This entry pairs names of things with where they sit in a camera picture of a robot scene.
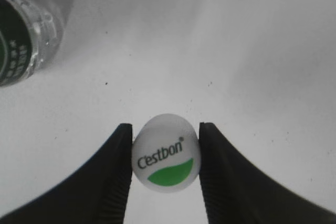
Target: bottle label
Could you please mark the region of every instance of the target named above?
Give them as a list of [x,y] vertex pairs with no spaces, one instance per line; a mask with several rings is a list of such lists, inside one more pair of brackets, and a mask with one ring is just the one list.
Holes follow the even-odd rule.
[[0,86],[18,80],[25,73],[32,41],[21,15],[6,0],[0,0]]

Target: green label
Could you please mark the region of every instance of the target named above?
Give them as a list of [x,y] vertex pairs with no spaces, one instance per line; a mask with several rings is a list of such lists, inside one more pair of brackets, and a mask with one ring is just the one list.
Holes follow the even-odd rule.
[[163,168],[156,171],[148,180],[159,186],[175,186],[184,181],[190,174],[193,168],[194,159],[191,158],[187,162]]
[[31,43],[21,15],[8,1],[0,0],[0,86],[25,73],[32,56]]

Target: white surface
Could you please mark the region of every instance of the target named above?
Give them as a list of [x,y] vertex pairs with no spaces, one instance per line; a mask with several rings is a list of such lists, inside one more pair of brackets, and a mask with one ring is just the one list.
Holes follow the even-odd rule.
[[[69,16],[53,65],[0,90],[0,215],[70,175],[119,123],[137,135],[161,113],[215,123],[336,211],[334,0],[58,1]],[[125,223],[206,223],[197,181],[161,195],[134,176]]]

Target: green printed shape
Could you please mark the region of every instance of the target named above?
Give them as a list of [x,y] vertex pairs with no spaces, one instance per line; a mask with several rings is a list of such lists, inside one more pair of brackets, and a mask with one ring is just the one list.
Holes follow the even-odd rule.
[[157,170],[151,176],[148,177],[148,180],[159,186],[175,186],[185,180],[193,168],[194,159],[191,158],[187,162],[166,167],[160,170]]

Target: water bottle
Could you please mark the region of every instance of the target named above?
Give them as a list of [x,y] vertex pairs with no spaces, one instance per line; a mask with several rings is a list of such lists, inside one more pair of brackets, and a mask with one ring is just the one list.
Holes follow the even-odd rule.
[[32,0],[0,0],[0,87],[27,79],[56,53],[60,16]]

